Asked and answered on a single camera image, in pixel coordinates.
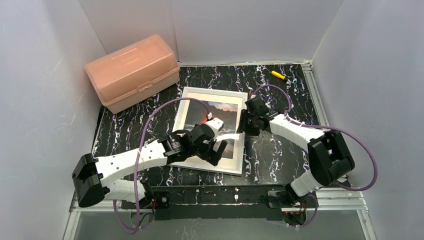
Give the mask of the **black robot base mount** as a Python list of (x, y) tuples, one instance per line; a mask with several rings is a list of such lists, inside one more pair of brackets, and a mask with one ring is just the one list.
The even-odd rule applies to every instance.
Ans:
[(154, 186), (149, 195), (156, 200), (157, 221), (179, 219), (266, 219), (304, 221), (317, 203), (307, 196), (298, 204), (283, 200), (282, 185)]

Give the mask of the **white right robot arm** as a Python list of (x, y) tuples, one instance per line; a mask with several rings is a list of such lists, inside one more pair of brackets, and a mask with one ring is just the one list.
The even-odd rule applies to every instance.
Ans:
[(258, 136), (262, 131), (282, 136), (308, 154), (309, 169), (287, 184), (282, 195), (291, 201), (327, 187), (355, 168), (355, 163), (341, 132), (324, 131), (293, 120), (287, 114), (270, 109), (259, 97), (245, 102), (237, 133)]

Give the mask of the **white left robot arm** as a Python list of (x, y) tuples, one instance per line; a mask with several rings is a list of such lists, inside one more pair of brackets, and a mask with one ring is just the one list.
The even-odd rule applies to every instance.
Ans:
[(223, 127), (224, 122), (214, 118), (196, 124), (192, 130), (176, 130), (142, 149), (97, 158), (90, 153), (83, 155), (71, 174), (78, 206), (87, 208), (103, 200), (123, 200), (148, 207), (155, 197), (151, 186), (145, 180), (130, 182), (123, 178), (136, 176), (145, 169), (184, 162), (193, 156), (217, 166), (228, 144), (222, 140), (214, 150)]

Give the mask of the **white picture frame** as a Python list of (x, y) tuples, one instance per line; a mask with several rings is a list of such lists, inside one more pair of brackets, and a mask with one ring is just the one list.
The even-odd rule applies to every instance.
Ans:
[[(206, 89), (198, 87), (185, 87), (182, 92), (183, 98), (194, 98), (205, 101), (220, 102), (237, 104), (237, 121), (236, 130), (239, 126), (241, 111), (246, 108), (245, 102), (248, 100), (248, 94), (246, 92), (228, 91), (228, 90), (217, 90), (217, 89)], [(190, 100), (182, 100), (179, 102), (177, 109), (175, 123), (173, 130), (184, 129), (184, 121), (186, 118), (188, 106)], [(213, 166), (205, 160), (200, 159), (198, 156), (193, 156), (185, 160), (184, 162), (175, 162), (171, 165), (173, 167), (180, 167), (186, 169), (200, 170), (217, 172), (223, 174), (231, 174), (240, 176), (242, 174), (243, 165), (243, 152), (245, 135), (243, 133), (228, 134), (228, 136), (222, 135), (221, 138), (235, 139), (234, 144), (234, 157), (233, 158), (222, 158), (219, 160), (217, 166)]]

